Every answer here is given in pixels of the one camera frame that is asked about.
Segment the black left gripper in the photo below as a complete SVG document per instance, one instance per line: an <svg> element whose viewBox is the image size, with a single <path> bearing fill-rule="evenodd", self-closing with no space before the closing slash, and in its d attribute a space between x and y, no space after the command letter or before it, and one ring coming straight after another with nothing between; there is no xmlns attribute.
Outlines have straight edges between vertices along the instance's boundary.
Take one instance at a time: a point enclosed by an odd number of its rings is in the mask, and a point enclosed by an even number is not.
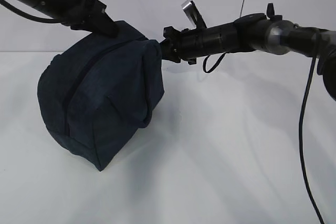
<svg viewBox="0 0 336 224"><path fill-rule="evenodd" d="M64 25L115 38L118 25L106 14L107 6L99 0L57 0Z"/></svg>

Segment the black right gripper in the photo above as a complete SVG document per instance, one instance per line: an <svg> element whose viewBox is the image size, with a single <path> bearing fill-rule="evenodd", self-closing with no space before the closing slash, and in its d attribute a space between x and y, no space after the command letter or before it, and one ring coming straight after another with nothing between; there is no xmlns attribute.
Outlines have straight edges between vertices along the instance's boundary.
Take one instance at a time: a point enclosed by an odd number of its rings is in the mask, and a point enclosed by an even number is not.
<svg viewBox="0 0 336 224"><path fill-rule="evenodd" d="M176 30L172 26L163 29L161 42L162 59L174 63L181 61L189 65L196 64L196 58L207 56L204 46L203 30Z"/></svg>

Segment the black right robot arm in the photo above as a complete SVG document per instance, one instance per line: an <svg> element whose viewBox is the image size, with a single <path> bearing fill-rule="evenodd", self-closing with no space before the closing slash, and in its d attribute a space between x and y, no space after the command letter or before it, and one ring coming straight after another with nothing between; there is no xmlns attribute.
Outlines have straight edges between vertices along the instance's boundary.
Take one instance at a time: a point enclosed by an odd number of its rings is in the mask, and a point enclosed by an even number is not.
<svg viewBox="0 0 336 224"><path fill-rule="evenodd" d="M276 15L272 3L266 13L249 14L232 23L207 27L193 1L183 11L196 26L194 29L176 30L172 26L163 30L160 43L163 59L194 65L196 59L219 53L263 51L285 55L291 51L318 60L317 74L323 77L328 94L335 98L335 31L315 27L302 27L282 15Z"/></svg>

